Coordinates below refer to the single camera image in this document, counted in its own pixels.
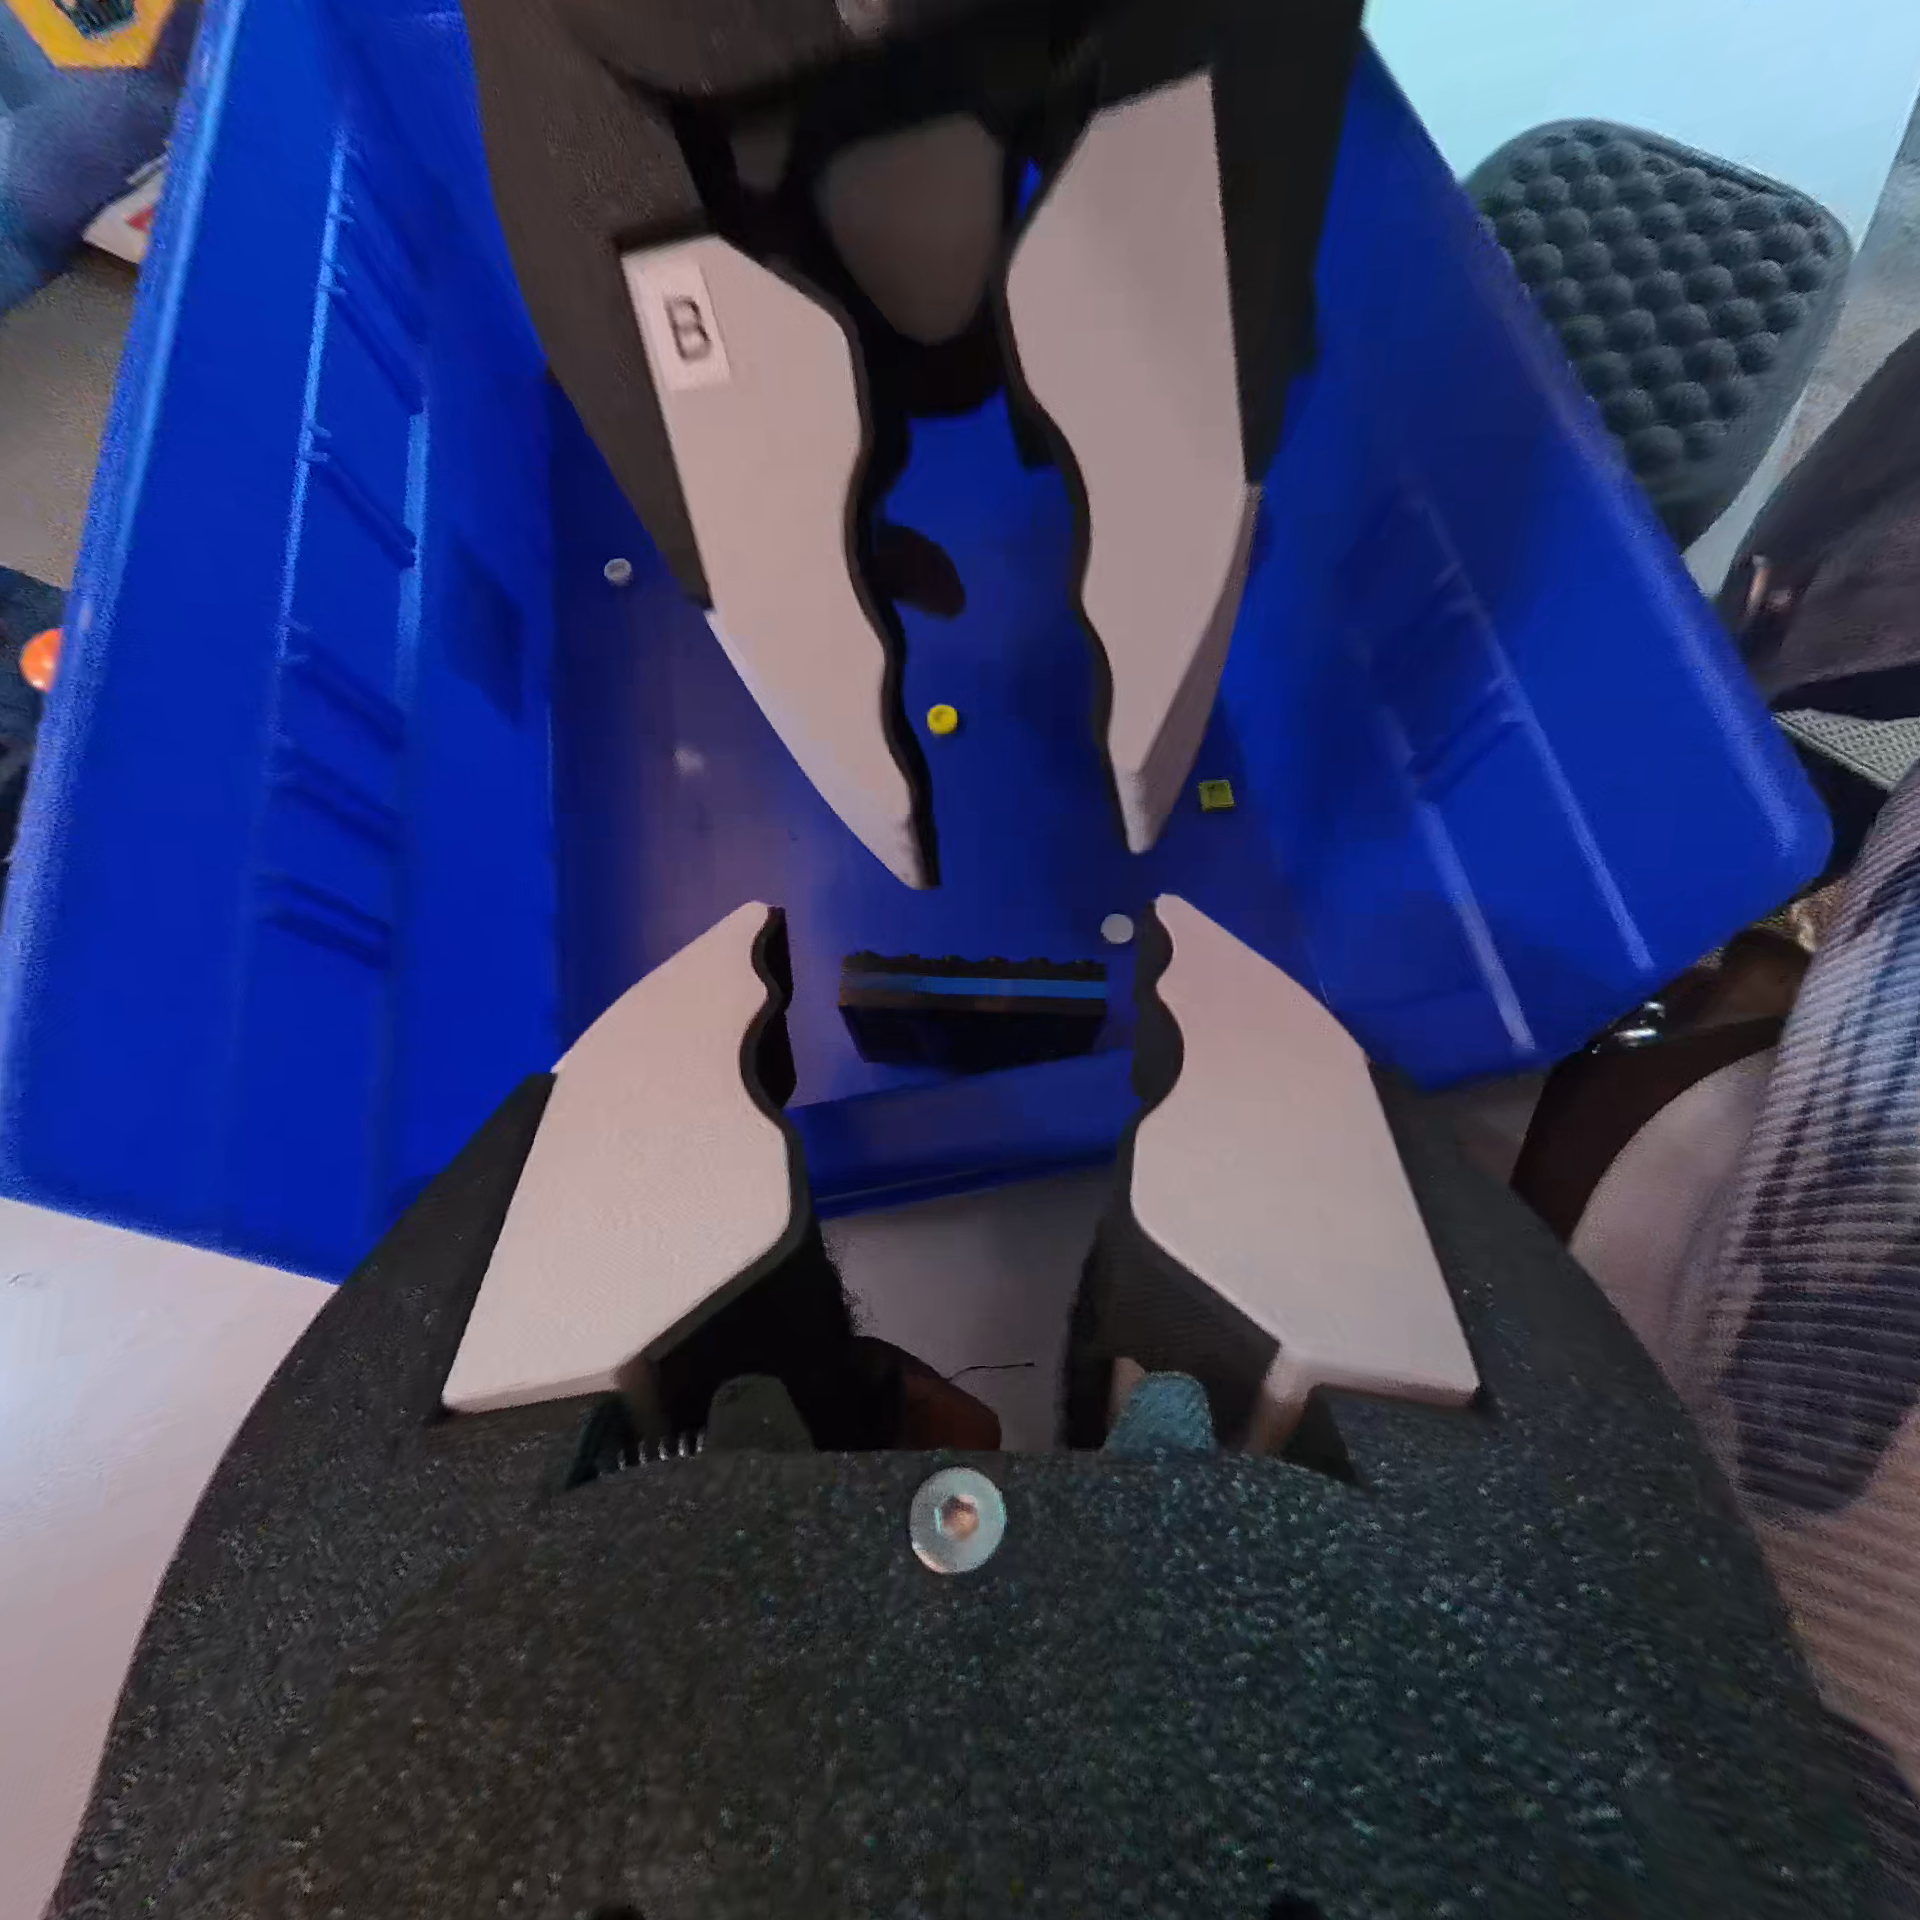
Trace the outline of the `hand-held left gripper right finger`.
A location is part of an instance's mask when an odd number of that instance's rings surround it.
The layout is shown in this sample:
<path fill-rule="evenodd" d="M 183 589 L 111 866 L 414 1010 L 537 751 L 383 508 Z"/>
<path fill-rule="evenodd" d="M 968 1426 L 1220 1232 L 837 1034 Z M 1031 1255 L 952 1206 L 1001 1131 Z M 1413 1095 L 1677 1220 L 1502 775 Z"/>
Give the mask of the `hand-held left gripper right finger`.
<path fill-rule="evenodd" d="M 1350 1034 L 1185 898 L 1141 923 L 1139 1110 L 1096 1226 L 1096 1411 L 1180 1375 L 1276 1456 L 1316 1394 L 1463 1411 L 1481 1379 Z"/>

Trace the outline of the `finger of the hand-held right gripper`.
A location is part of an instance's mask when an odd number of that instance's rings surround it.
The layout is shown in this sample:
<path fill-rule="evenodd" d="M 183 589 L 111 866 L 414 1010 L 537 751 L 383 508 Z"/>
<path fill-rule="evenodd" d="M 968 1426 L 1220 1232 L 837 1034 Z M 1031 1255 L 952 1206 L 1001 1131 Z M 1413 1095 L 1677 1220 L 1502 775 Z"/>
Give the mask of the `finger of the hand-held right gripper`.
<path fill-rule="evenodd" d="M 846 319 L 719 235 L 620 260 L 704 579 L 705 619 L 835 815 L 901 884 L 936 860 L 897 742 L 895 644 L 857 575 L 873 451 Z"/>
<path fill-rule="evenodd" d="M 1127 847 L 1161 839 L 1227 663 L 1257 525 L 1204 68 L 1099 108 L 1003 284 L 1024 395 L 1077 482 L 1077 604 Z"/>

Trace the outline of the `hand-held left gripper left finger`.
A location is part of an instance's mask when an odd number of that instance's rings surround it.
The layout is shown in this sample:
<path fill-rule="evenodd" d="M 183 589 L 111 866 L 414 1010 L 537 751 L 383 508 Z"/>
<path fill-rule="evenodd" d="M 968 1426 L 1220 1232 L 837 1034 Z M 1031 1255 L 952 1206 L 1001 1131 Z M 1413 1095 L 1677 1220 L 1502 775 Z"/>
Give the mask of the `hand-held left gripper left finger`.
<path fill-rule="evenodd" d="M 455 1418 L 620 1396 L 684 1426 L 663 1370 L 816 1235 L 781 907 L 750 900 L 560 1058 L 441 1388 Z"/>

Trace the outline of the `black blue brick plate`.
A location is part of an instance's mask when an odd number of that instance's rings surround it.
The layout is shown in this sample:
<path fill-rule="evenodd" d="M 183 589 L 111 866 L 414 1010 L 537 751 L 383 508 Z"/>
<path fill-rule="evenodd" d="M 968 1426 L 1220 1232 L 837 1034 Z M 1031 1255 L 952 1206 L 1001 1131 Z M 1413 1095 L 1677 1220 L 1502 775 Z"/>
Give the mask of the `black blue brick plate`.
<path fill-rule="evenodd" d="M 852 950 L 837 1005 L 869 1064 L 981 1074 L 1088 1056 L 1111 979 L 1091 959 Z"/>

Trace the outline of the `blue plastic bin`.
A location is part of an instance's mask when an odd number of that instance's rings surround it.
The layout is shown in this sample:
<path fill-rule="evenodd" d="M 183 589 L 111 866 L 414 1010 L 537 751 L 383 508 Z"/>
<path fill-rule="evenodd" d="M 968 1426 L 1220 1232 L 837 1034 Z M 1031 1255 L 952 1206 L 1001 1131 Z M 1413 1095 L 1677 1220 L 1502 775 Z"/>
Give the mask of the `blue plastic bin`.
<path fill-rule="evenodd" d="M 1102 917 L 1174 893 L 1446 1088 L 1568 1056 L 1827 866 L 1828 812 L 1374 48 L 1151 855 L 1099 791 L 1063 480 L 1003 399 L 917 428 L 892 508 L 967 606 L 904 622 L 908 685 L 964 716 L 912 893 L 548 382 L 455 7 L 204 20 L 6 884 L 6 1194 L 341 1280 L 521 1078 L 765 900 L 820 1211 L 897 1206 L 1112 1156 L 1133 965 L 1088 1056 L 948 1077 L 854 1053 L 852 950 L 1096 959 Z"/>

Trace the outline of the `person's leg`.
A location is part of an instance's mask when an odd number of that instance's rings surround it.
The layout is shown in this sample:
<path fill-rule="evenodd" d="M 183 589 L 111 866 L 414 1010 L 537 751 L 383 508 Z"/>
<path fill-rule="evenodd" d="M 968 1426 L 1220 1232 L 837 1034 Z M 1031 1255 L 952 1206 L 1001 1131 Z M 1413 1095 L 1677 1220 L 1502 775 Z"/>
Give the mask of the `person's leg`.
<path fill-rule="evenodd" d="M 1694 1413 L 1709 1396 L 1721 1238 L 1783 1037 L 1780 1014 L 1752 1016 L 1576 1067 L 1568 1248 Z"/>

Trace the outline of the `instruction booklet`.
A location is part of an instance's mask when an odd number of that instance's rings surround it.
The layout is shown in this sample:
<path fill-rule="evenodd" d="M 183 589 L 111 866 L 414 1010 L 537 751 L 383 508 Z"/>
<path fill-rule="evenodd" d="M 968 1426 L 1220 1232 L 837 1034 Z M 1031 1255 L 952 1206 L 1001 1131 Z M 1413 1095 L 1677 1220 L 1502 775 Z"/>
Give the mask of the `instruction booklet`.
<path fill-rule="evenodd" d="M 165 154 L 134 167 L 120 192 L 83 229 L 83 244 L 139 269 L 152 242 L 165 176 Z"/>

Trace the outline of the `black dimpled pad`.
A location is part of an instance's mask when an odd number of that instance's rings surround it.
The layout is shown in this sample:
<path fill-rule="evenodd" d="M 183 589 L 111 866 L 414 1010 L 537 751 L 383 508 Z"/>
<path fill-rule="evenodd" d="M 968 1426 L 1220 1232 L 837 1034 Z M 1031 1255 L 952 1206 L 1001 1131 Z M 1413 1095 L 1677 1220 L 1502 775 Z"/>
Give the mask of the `black dimpled pad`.
<path fill-rule="evenodd" d="M 1677 547 L 1744 492 L 1832 334 L 1854 244 L 1808 192 L 1576 116 L 1465 176 Z"/>

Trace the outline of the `blue toy set box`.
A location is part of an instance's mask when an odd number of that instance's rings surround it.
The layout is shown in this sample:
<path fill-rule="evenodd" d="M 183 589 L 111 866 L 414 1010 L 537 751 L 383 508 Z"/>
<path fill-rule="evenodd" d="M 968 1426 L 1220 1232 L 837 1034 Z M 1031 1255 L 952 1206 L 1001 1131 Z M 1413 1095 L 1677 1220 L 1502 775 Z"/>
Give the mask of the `blue toy set box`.
<path fill-rule="evenodd" d="M 3 4 L 3 309 L 167 154 L 198 3 Z"/>

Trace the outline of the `dark bag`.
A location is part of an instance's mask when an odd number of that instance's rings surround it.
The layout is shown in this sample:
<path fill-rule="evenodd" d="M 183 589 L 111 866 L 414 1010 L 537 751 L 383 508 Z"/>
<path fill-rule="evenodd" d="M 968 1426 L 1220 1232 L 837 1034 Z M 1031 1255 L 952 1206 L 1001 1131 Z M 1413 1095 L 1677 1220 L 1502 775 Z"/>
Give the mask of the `dark bag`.
<path fill-rule="evenodd" d="M 1717 613 L 1774 714 L 1916 720 L 1916 334 L 1774 488 L 1727 570 Z"/>

